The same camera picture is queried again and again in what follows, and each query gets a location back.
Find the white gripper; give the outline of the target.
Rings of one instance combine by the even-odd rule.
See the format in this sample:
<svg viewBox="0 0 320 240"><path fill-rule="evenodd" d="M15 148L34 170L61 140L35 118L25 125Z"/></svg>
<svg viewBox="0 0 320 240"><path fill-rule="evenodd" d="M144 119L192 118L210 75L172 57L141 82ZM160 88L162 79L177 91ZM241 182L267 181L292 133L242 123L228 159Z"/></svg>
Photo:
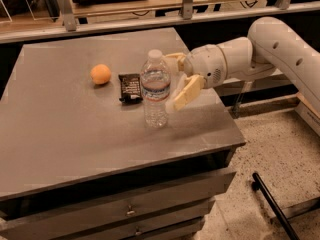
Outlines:
<svg viewBox="0 0 320 240"><path fill-rule="evenodd" d="M221 85L226 79L227 66L224 54L217 45L205 45L193 49L187 55L182 52L164 56L172 72L183 71L169 99L165 103L167 113L178 112L195 100L203 88Z"/></svg>

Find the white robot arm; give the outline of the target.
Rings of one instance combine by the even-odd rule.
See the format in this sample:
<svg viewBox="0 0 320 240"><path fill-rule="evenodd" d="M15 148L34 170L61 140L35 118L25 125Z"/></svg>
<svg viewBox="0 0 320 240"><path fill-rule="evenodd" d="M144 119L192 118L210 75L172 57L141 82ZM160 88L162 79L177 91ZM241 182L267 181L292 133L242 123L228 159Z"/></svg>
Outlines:
<svg viewBox="0 0 320 240"><path fill-rule="evenodd" d="M280 70L313 109L320 111L320 53L284 22L262 17L248 35L217 45L205 45L188 54L166 56L169 68L180 73L166 111L177 112L195 100L203 89L230 78L250 82Z"/></svg>

